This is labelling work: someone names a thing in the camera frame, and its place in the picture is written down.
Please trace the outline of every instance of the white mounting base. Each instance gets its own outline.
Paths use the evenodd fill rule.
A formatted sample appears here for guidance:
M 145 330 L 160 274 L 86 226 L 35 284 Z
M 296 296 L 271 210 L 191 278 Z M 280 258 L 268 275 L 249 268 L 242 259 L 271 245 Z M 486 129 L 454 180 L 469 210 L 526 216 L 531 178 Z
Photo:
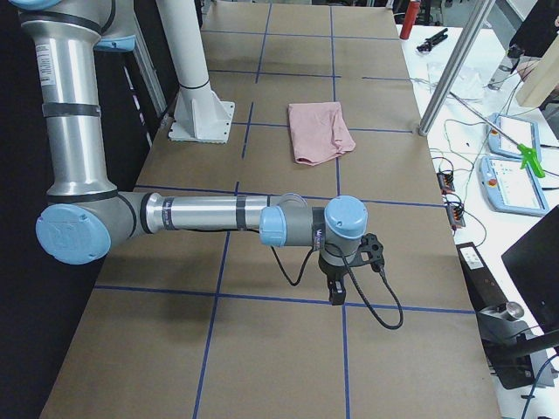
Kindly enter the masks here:
M 169 131 L 169 138 L 172 141 L 223 144 L 229 140 L 235 103 L 222 102 L 214 92 L 211 92 L 211 95 L 214 106 L 212 110 L 215 112 L 200 109 L 195 99 L 188 101 L 190 109 L 187 109 L 181 89 L 176 101 L 175 122 Z

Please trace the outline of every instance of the blue cable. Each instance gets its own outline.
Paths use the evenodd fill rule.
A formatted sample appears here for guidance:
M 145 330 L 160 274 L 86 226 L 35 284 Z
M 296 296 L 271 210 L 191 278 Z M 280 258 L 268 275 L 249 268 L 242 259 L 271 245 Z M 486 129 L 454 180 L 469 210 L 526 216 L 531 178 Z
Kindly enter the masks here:
M 522 417 L 521 419 L 525 419 L 526 417 L 526 412 L 528 412 L 528 406 L 530 405 L 530 401 L 532 400 L 532 397 L 534 397 L 534 392 L 535 392 L 535 386 L 537 386 L 538 381 L 540 380 L 540 375 L 542 375 L 543 370 L 545 369 L 545 367 L 547 365 L 549 365 L 549 363 L 556 358 L 557 356 L 559 356 L 558 354 L 553 355 L 551 358 L 548 358 L 547 361 L 545 361 L 543 363 L 543 365 L 540 367 L 540 370 L 538 371 L 538 374 L 535 375 L 535 379 L 534 379 L 534 384 L 532 384 L 532 389 L 530 390 L 530 394 L 528 395 L 528 399 L 526 400 L 526 404 L 524 405 L 524 410 L 522 411 Z

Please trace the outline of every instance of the computer monitor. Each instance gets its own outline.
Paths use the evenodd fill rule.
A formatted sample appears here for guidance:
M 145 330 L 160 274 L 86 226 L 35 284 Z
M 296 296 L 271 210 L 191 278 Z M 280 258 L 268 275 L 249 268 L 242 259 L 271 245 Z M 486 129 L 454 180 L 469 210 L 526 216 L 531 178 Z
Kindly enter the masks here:
M 559 329 L 559 206 L 503 253 L 502 260 L 543 332 Z

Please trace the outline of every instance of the table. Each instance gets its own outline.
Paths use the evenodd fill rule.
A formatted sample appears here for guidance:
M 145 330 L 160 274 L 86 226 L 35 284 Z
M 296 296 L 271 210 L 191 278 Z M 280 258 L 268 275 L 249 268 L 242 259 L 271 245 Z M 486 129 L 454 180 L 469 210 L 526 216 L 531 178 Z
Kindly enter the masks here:
M 107 258 L 43 417 L 498 417 L 391 12 L 217 2 L 203 41 L 212 88 L 236 103 L 230 139 L 170 142 L 167 123 L 136 190 L 359 197 L 404 326 L 381 328 L 349 281 L 330 306 L 316 254 L 292 288 L 257 235 L 139 237 Z M 355 152 L 294 163 L 287 105 L 332 100 Z M 305 253 L 280 257 L 295 272 Z M 379 279 L 356 274 L 397 321 Z
M 441 29 L 442 28 L 415 26 L 411 32 L 410 39 L 402 41 L 402 49 L 412 79 L 428 79 L 427 65 L 429 63 L 445 62 L 450 56 L 452 48 L 456 44 L 459 34 L 461 33 L 460 28 L 449 28 L 448 39 L 437 45 L 432 52 L 420 54 L 416 51 L 416 46 L 422 44 L 425 38 L 431 37 Z M 465 62 L 465 66 L 479 71 L 481 80 L 488 82 L 503 56 L 504 50 L 497 37 L 494 35 L 494 32 L 492 30 L 483 29 Z M 514 75 L 505 82 L 504 86 L 499 91 L 485 89 L 486 94 L 483 100 L 473 102 L 473 106 L 484 115 L 499 112 L 519 82 L 519 76 Z M 420 113 L 423 114 L 431 97 L 430 88 L 425 83 L 414 82 L 414 93 Z M 518 113 L 522 113 L 522 118 L 533 120 L 538 124 L 542 144 L 559 145 L 559 141 L 538 109 L 530 110 L 520 107 L 516 100 L 513 100 L 509 114 L 514 115 Z M 465 127 L 452 122 L 447 123 L 449 142 L 445 138 L 444 131 L 445 121 L 449 119 L 460 120 L 467 123 L 479 122 L 476 116 L 466 110 L 457 101 L 447 100 L 433 124 L 432 130 L 428 134 L 431 155 L 433 157 L 443 155 L 454 163 L 455 168 L 469 169 L 469 163 L 453 154 L 450 146 L 452 145 L 454 151 L 463 154 L 471 161 L 475 159 L 480 149 L 480 155 L 488 155 L 489 151 L 487 145 L 482 147 L 485 139 L 485 128 L 483 125 Z M 439 163 L 440 161 L 435 161 L 435 168 L 438 168 Z M 559 170 L 559 153 L 553 149 L 543 149 L 542 166 L 548 170 L 557 172 Z M 534 326 L 536 324 L 535 320 L 516 290 L 514 283 L 502 263 L 500 255 L 537 223 L 539 218 L 492 211 L 482 195 L 477 168 L 469 183 L 467 182 L 467 177 L 467 172 L 456 172 L 454 183 L 457 189 L 457 195 L 464 197 L 467 191 L 466 209 L 478 217 L 487 228 L 487 240 L 479 247 L 480 254 L 486 261 L 487 266 L 495 276 L 507 298 L 511 301 L 520 302 L 524 306 L 527 312 L 524 319 L 529 326 Z M 556 186 L 557 184 L 559 184 L 559 178 L 552 175 L 547 175 L 541 180 L 542 186 Z M 545 196 L 550 208 L 559 204 L 559 194 L 555 191 L 546 192 Z M 466 227 L 458 230 L 454 239 L 456 244 L 469 241 L 479 243 L 482 237 L 483 232 L 481 227 L 476 221 L 466 215 Z M 536 334 L 541 332 L 539 329 L 534 330 Z M 525 402 L 520 398 L 520 395 L 527 394 L 529 388 L 505 390 L 497 380 L 495 380 L 494 383 L 497 395 L 499 396 L 502 414 L 504 416 L 518 417 Z M 539 388 L 536 391 L 536 399 L 530 403 L 530 410 L 528 413 L 533 417 L 538 415 L 556 416 L 559 413 L 559 388 Z

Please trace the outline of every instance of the green tool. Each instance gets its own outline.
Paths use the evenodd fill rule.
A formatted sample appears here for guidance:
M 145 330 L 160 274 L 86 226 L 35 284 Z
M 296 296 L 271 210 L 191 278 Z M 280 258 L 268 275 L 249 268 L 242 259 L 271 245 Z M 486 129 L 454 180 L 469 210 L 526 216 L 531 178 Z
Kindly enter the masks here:
M 496 124 L 493 124 L 490 120 L 488 120 L 485 116 L 483 116 L 481 113 L 479 113 L 478 111 L 476 111 L 474 108 L 472 108 L 471 106 L 469 106 L 463 99 L 459 98 L 457 95 L 455 95 L 452 92 L 449 92 L 449 94 L 456 99 L 458 102 L 460 102 L 462 105 L 464 105 L 464 107 L 466 109 L 468 109 L 470 112 L 472 112 L 474 115 L 476 115 L 478 118 L 480 118 L 481 120 L 483 120 L 489 127 L 491 127 L 492 129 L 494 129 L 495 131 L 497 131 L 501 136 L 505 137 L 507 140 L 509 140 L 510 142 L 512 142 L 514 145 L 516 145 L 516 147 L 518 148 L 518 151 L 521 152 L 522 155 L 522 164 L 521 164 L 521 168 L 525 168 L 526 164 L 529 164 L 530 167 L 532 168 L 532 171 L 534 172 L 534 175 L 536 175 L 537 177 L 545 177 L 545 173 L 544 170 L 542 168 L 542 165 L 540 164 L 540 161 L 538 160 L 538 156 L 537 153 L 535 152 L 535 150 L 531 147 L 527 147 L 524 144 L 520 144 L 519 142 L 513 140 L 512 138 L 510 138 L 510 136 L 505 133 L 502 129 L 500 129 L 500 127 L 498 127 Z

